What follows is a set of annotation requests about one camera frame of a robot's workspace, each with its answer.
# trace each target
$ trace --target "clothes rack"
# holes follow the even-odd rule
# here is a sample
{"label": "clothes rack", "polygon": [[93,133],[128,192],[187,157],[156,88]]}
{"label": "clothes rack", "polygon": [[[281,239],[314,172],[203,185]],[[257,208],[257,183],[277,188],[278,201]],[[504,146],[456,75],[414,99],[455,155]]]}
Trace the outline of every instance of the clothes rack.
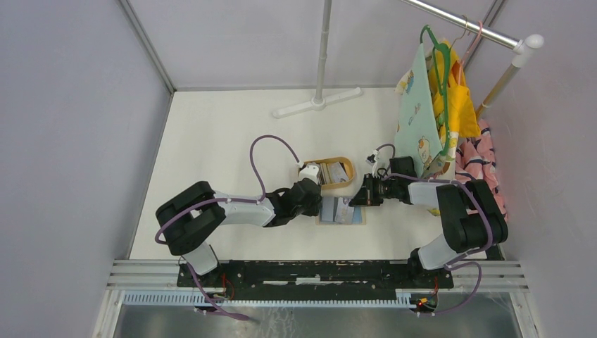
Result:
{"label": "clothes rack", "polygon": [[[469,32],[478,33],[480,29],[479,25],[476,24],[475,20],[468,20],[463,15],[458,15],[440,8],[435,5],[431,5],[421,0],[400,0],[406,4],[414,6],[422,11],[435,15],[436,17],[443,19],[453,25],[461,27]],[[318,78],[317,87],[315,90],[315,96],[307,102],[297,104],[294,106],[278,109],[272,114],[276,118],[285,118],[288,116],[296,115],[305,111],[321,111],[327,105],[336,104],[342,101],[356,98],[363,94],[361,88],[355,88],[347,92],[334,94],[323,97],[323,83],[325,78],[325,61],[327,59],[327,39],[329,35],[329,19],[332,12],[332,0],[325,0],[324,4],[324,15],[323,25],[321,32],[321,43],[320,43],[320,54],[318,63]],[[498,82],[487,94],[485,100],[477,107],[475,113],[479,117],[485,109],[489,108],[496,98],[500,95],[503,89],[510,83],[516,73],[522,66],[524,66],[528,60],[532,57],[533,53],[543,46],[543,37],[538,34],[528,36],[526,39],[516,39],[509,35],[503,34],[490,27],[483,27],[481,30],[481,36],[485,39],[495,42],[501,46],[507,47],[514,51],[516,54],[510,63],[510,66],[502,74]]]}

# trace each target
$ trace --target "white wall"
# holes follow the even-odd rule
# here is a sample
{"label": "white wall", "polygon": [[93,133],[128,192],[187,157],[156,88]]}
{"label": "white wall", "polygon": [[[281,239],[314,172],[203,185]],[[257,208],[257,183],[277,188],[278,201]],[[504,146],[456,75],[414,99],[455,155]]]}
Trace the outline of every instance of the white wall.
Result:
{"label": "white wall", "polygon": [[119,6],[0,4],[0,335],[88,337],[168,95]]}
{"label": "white wall", "polygon": [[[597,328],[596,13],[594,0],[509,1],[496,25],[546,39],[487,113],[510,213],[505,248],[522,261],[545,337]],[[511,55],[484,45],[468,74],[477,103]]]}
{"label": "white wall", "polygon": [[[471,19],[483,18],[491,4],[432,2]],[[323,0],[131,3],[176,87],[315,86]],[[396,84],[426,23],[438,37],[462,32],[398,0],[334,0],[325,83]]]}

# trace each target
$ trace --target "yellow garment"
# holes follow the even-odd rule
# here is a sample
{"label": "yellow garment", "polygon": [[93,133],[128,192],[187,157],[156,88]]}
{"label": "yellow garment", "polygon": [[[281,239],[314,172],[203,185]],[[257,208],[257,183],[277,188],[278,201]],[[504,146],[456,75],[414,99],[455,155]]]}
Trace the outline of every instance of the yellow garment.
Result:
{"label": "yellow garment", "polygon": [[[440,80],[444,79],[444,56],[438,51],[435,53],[437,70]],[[475,108],[470,98],[470,90],[466,84],[464,72],[460,75],[460,84],[457,78],[460,72],[458,54],[452,49],[450,53],[450,73],[448,76],[448,117],[451,132],[457,132],[460,137],[475,137],[481,135],[477,124]],[[444,125],[444,99],[439,94],[437,77],[434,66],[429,70],[429,88],[432,93],[433,112],[438,124],[439,137],[442,142],[446,140],[446,127]]]}

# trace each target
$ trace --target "green hanger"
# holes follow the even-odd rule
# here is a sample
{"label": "green hanger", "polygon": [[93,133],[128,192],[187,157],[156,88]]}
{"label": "green hanger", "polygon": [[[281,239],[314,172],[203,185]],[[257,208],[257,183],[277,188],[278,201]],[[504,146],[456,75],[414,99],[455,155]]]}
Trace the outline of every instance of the green hanger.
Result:
{"label": "green hanger", "polygon": [[[443,42],[438,43],[429,25],[425,25],[421,30],[421,35],[419,38],[420,43],[423,43],[423,34],[425,32],[427,32],[429,38],[431,39],[431,42],[433,43],[433,66],[435,68],[435,75],[438,80],[437,86],[439,93],[444,98],[444,124],[446,125],[446,142],[444,144],[444,149],[440,151],[440,155],[445,156],[448,153],[448,148],[450,147],[450,125],[448,123],[448,76],[450,75],[450,47],[448,47],[448,45],[444,44]],[[441,83],[439,83],[439,71],[437,69],[437,60],[435,59],[436,50],[444,56],[444,80],[441,81]]]}

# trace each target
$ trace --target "pink patterned garment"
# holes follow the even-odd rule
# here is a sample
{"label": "pink patterned garment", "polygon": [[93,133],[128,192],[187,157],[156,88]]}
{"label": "pink patterned garment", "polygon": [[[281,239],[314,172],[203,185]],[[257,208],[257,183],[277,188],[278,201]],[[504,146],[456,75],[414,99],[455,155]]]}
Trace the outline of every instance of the pink patterned garment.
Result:
{"label": "pink patterned garment", "polygon": [[456,179],[462,183],[478,179],[484,180],[494,194],[504,219],[508,220],[503,198],[499,192],[496,177],[496,156],[494,143],[491,141],[489,125],[479,120],[480,137],[470,137],[456,149]]}

